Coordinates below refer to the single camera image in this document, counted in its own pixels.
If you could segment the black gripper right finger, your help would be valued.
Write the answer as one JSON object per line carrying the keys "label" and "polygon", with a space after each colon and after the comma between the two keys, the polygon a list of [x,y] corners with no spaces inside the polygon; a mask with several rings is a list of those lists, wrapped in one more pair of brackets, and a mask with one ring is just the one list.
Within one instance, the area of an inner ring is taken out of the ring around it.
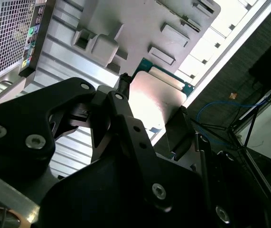
{"label": "black gripper right finger", "polygon": [[217,225],[231,225],[233,216],[222,166],[209,140],[194,130],[184,107],[179,108],[165,128],[169,150],[174,154],[172,160],[200,178],[209,218]]}

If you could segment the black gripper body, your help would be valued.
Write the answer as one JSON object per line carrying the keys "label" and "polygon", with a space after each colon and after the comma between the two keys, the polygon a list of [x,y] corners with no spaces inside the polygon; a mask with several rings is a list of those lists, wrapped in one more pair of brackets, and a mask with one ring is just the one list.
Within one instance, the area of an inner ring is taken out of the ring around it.
{"label": "black gripper body", "polygon": [[199,175],[158,158],[172,209],[157,210],[143,197],[130,163],[123,157],[100,159],[62,179],[40,205],[40,228],[221,228],[206,204]]}

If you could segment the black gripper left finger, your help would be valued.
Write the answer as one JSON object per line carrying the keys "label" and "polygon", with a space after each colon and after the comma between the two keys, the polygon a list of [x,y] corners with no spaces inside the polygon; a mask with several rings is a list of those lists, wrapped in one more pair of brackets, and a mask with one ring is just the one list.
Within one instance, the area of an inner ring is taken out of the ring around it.
{"label": "black gripper left finger", "polygon": [[79,126],[91,130],[92,163],[109,156],[125,158],[144,199],[161,212],[171,210],[158,158],[126,95],[96,91],[77,77],[0,104],[0,179],[41,205],[49,192],[42,176],[55,142]]}

